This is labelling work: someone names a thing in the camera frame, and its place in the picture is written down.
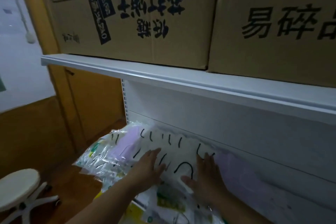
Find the white wall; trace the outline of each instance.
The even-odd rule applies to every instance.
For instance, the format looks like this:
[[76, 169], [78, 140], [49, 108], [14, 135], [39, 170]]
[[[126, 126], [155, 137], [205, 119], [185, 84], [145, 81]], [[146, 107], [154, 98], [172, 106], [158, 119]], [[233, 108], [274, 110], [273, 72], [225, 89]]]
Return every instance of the white wall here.
[[[19, 3], [36, 38], [27, 7], [23, 0]], [[41, 66], [40, 45], [37, 39], [28, 44], [25, 35], [15, 0], [0, 0], [0, 77], [6, 87], [6, 91], [0, 92], [0, 112], [55, 95], [48, 70]]]

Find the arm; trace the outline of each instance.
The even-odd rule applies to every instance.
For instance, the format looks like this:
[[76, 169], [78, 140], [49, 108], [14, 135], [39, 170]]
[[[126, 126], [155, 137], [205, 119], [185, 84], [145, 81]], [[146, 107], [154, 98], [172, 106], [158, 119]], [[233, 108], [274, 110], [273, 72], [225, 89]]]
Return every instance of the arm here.
[[213, 156], [206, 153], [204, 160], [199, 155], [196, 158], [198, 180], [191, 180], [187, 176], [181, 179], [198, 199], [218, 209], [229, 224], [271, 223], [227, 190]]
[[161, 149], [148, 151], [128, 174], [66, 224], [117, 224], [133, 198], [159, 183], [165, 165], [154, 170]]

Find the stool seat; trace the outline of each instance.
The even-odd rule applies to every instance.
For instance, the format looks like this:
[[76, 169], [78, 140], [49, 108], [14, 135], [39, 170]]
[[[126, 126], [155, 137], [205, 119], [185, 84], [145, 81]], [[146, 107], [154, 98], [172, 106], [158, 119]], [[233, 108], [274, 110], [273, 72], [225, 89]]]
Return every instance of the stool seat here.
[[36, 190], [40, 175], [34, 169], [23, 169], [0, 179], [0, 212], [23, 202]]

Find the stool leg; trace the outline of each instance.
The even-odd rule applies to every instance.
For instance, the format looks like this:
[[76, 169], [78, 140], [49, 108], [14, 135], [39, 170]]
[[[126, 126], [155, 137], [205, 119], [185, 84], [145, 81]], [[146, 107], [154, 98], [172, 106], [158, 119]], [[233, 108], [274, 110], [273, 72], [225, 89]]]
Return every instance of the stool leg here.
[[43, 205], [43, 204], [46, 204], [46, 203], [56, 201], [57, 199], [58, 199], [58, 196], [36, 199], [34, 202], [31, 203], [31, 209], [33, 209], [34, 207], [39, 206], [39, 205]]
[[22, 224], [30, 224], [30, 210], [23, 211]]
[[44, 182], [43, 184], [41, 184], [40, 187], [38, 187], [37, 190], [35, 190], [34, 193], [31, 194], [30, 197], [28, 197], [28, 200], [30, 202], [32, 202], [35, 199], [37, 199], [37, 197], [39, 196], [39, 194], [44, 190], [45, 186], [47, 186], [46, 182]]
[[13, 220], [15, 220], [17, 217], [19, 217], [22, 214], [22, 211], [16, 210], [14, 213], [11, 213], [6, 219], [4, 219], [0, 224], [9, 224]]

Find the wooden floor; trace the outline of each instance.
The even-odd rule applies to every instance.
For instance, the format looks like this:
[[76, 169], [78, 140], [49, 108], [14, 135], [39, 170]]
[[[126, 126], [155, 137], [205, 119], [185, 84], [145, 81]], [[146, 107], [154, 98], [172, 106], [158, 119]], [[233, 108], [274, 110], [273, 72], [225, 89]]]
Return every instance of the wooden floor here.
[[[122, 128], [124, 121], [117, 122], [113, 129]], [[58, 195], [61, 205], [54, 207], [52, 203], [38, 206], [31, 211], [31, 224], [64, 224], [83, 208], [85, 208], [99, 193], [102, 184], [93, 176], [80, 174], [80, 168], [72, 166], [78, 156], [68, 159], [57, 168], [42, 175], [41, 182], [46, 181], [53, 186], [50, 192], [40, 197]], [[0, 222], [8, 215], [8, 212], [0, 213]], [[21, 223], [17, 218], [12, 224]]]

